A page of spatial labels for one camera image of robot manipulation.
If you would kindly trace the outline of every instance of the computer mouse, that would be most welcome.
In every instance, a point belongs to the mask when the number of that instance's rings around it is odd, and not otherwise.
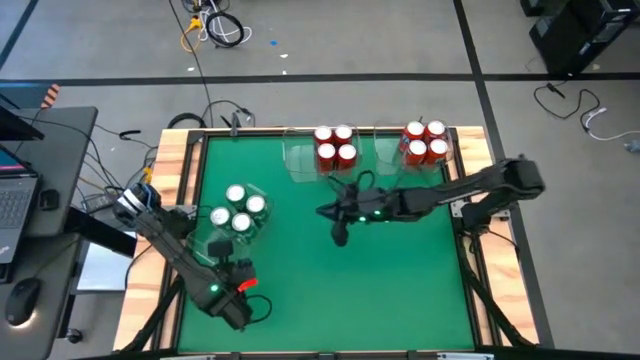
[[[18,326],[31,318],[41,284],[39,279],[27,278],[13,287],[4,308],[5,319],[9,324]]]

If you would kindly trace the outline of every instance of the green mat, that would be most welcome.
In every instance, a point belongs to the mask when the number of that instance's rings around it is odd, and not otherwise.
[[[373,139],[362,140],[365,168],[375,170]],[[248,294],[273,301],[273,313],[244,332],[185,302],[182,352],[295,352],[472,349],[469,317],[448,208],[417,223],[355,224],[349,243],[334,245],[331,223],[315,215],[335,200],[326,182],[295,183],[282,162],[280,138],[213,138],[209,142],[200,205],[225,204],[233,183],[252,183],[275,202],[268,228],[251,247],[259,285]],[[393,186],[395,176],[378,177]],[[435,185],[403,177],[402,186]],[[212,227],[200,220],[196,249]],[[266,311],[250,300],[254,317]]]

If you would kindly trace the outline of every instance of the computer tower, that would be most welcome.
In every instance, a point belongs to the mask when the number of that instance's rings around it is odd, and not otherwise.
[[[571,0],[529,32],[547,71],[581,73],[640,15],[640,0]]]

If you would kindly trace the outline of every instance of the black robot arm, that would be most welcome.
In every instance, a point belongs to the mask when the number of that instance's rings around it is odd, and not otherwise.
[[[358,180],[343,184],[338,199],[320,206],[316,212],[334,222],[331,236],[336,245],[347,243],[347,225],[355,222],[418,221],[438,206],[487,193],[477,203],[468,203],[461,209],[463,229],[482,231],[491,216],[519,200],[534,199],[545,185],[533,161],[521,156],[505,159],[480,172],[434,187],[396,188],[386,191],[373,187],[361,190]]]
[[[251,322],[252,309],[247,304],[242,284],[254,279],[249,260],[230,263],[227,253],[220,254],[215,266],[199,264],[179,239],[195,229],[195,220],[178,209],[167,211],[161,198],[147,184],[135,184],[124,191],[114,205],[116,217],[136,229],[166,259],[183,279],[193,303],[209,316],[222,317],[233,329],[244,329]]]

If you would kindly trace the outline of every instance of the monitor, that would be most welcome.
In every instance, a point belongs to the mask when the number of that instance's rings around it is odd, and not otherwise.
[[[44,134],[27,124],[11,111],[0,106],[0,141],[36,139],[44,139]]]

